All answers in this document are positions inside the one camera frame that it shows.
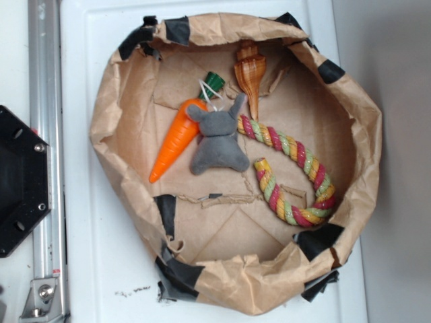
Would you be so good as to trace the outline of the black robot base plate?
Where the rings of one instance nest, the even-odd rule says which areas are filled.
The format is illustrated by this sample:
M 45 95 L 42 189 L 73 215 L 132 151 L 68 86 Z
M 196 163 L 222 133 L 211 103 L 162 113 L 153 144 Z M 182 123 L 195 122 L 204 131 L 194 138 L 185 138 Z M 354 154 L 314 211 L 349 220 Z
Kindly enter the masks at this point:
M 49 145 L 1 107 L 1 257 L 10 256 L 51 210 Z

